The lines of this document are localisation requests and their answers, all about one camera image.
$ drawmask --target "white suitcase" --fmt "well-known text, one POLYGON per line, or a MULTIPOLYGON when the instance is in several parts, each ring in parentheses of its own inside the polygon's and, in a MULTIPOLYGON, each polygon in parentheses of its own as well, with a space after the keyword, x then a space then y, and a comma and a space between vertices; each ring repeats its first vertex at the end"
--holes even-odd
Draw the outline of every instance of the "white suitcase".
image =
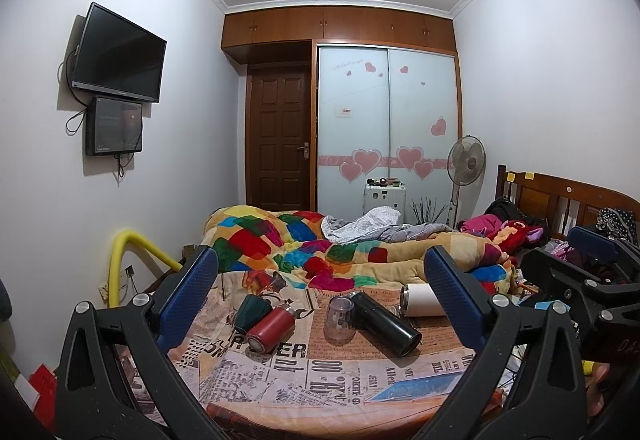
POLYGON ((367 214, 374 207, 393 207, 400 212, 398 223, 404 223, 404 211, 406 203, 406 188, 399 187, 378 187, 377 185, 366 185, 364 188, 364 212, 367 214))

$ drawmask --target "sliding wardrobe door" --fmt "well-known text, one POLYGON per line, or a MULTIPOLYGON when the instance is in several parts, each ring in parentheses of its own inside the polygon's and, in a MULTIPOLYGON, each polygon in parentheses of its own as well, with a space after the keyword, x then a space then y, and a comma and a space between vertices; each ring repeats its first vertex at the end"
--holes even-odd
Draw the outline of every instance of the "sliding wardrobe door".
POLYGON ((362 216, 367 178, 386 177, 389 81, 386 50, 320 49, 318 212, 362 216))
POLYGON ((405 221, 415 223, 412 200, 444 223, 452 182, 447 157, 458 140, 458 89, 453 57, 410 50, 388 51, 390 175, 406 186, 405 221))

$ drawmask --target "black thermos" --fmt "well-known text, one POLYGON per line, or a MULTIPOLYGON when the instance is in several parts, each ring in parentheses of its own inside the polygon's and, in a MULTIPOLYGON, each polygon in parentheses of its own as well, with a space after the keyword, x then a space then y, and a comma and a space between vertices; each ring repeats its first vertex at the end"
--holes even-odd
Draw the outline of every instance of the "black thermos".
POLYGON ((420 344, 422 334, 406 325, 364 292, 349 295, 355 305, 356 326, 369 330, 398 357, 404 357, 420 344))

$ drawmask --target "wall-mounted tv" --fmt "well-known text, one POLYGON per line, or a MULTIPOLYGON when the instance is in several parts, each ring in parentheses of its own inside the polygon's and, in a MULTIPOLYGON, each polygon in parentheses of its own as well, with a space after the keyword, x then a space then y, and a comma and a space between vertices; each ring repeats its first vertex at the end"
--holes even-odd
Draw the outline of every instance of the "wall-mounted tv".
POLYGON ((91 3, 71 87, 100 96, 160 102, 166 41, 91 3))

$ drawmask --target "black box below tv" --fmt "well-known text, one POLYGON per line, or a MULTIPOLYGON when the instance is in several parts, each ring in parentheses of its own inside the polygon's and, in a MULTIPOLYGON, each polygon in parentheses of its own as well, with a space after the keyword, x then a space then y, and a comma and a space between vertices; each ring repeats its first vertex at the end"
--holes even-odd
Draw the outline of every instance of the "black box below tv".
POLYGON ((94 97, 84 127, 84 152, 89 156, 142 151, 142 104, 94 97))

